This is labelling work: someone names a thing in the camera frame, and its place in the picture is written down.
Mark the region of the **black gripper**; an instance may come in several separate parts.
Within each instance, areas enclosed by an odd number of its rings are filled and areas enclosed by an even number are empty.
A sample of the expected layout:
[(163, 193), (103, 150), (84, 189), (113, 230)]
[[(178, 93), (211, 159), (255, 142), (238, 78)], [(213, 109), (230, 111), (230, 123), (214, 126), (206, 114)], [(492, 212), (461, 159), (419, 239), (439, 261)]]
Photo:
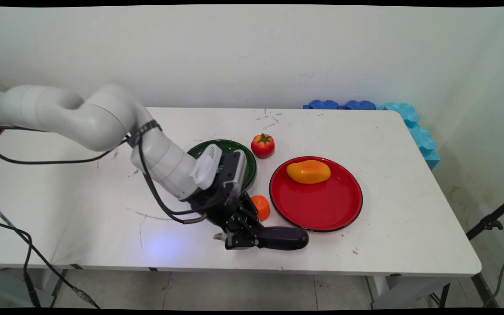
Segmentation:
[(226, 250), (244, 250), (257, 247), (258, 229), (263, 228), (258, 211), (250, 195), (231, 188), (214, 188), (201, 191), (188, 199), (191, 210), (198, 217), (188, 219), (188, 224), (210, 223), (225, 231)]

